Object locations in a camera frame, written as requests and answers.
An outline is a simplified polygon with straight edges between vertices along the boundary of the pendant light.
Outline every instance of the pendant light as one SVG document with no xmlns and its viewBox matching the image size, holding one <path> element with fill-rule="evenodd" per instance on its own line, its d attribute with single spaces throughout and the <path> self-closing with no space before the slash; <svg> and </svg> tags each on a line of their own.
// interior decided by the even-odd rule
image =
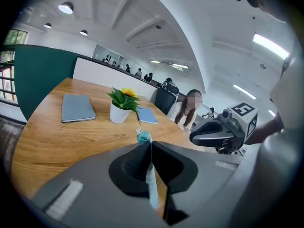
<svg viewBox="0 0 304 228">
<path fill-rule="evenodd" d="M 61 3 L 58 8 L 64 13 L 71 14 L 73 13 L 74 5 L 71 2 L 64 2 Z"/>
<path fill-rule="evenodd" d="M 84 36 L 87 36 L 87 31 L 85 29 L 83 29 L 80 34 L 84 35 Z"/>
<path fill-rule="evenodd" d="M 46 23 L 46 24 L 44 25 L 44 27 L 50 29 L 50 28 L 52 28 L 52 25 L 51 25 L 51 23 Z"/>
</svg>

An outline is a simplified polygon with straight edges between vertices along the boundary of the woman's long hair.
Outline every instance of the woman's long hair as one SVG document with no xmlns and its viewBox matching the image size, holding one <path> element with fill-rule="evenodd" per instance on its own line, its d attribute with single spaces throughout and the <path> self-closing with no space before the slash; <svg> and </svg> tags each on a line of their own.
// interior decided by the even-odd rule
<svg viewBox="0 0 304 228">
<path fill-rule="evenodd" d="M 174 122 L 176 124 L 178 124 L 182 118 L 182 116 L 185 114 L 185 111 L 186 111 L 186 106 L 187 106 L 187 103 L 188 103 L 188 97 L 191 95 L 191 94 L 194 94 L 194 93 L 199 93 L 199 95 L 201 96 L 201 93 L 199 90 L 197 89 L 192 89 L 188 92 L 188 94 L 186 95 L 186 98 L 183 100 L 182 104 L 181 104 L 181 108 L 180 108 L 180 112 L 177 114 Z M 192 108 L 189 113 L 188 113 L 188 116 L 186 118 L 186 121 L 184 123 L 184 127 L 187 126 L 191 120 L 192 120 L 192 117 L 194 115 L 194 112 L 195 112 L 195 108 Z"/>
</svg>

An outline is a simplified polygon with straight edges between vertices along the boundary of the dark wooden floor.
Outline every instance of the dark wooden floor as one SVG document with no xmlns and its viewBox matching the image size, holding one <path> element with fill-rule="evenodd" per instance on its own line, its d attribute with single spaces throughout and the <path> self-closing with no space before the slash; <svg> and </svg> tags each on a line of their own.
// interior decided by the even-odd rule
<svg viewBox="0 0 304 228">
<path fill-rule="evenodd" d="M 24 125 L 0 117 L 0 161 L 10 177 L 11 164 Z"/>
</svg>

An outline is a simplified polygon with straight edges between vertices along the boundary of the green partition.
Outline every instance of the green partition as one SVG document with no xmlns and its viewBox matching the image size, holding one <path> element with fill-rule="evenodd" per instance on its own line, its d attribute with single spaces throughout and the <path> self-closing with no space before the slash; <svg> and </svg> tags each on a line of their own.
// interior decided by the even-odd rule
<svg viewBox="0 0 304 228">
<path fill-rule="evenodd" d="M 73 77 L 78 56 L 48 47 L 16 46 L 15 90 L 19 107 L 27 120 L 52 89 L 65 78 Z"/>
</svg>

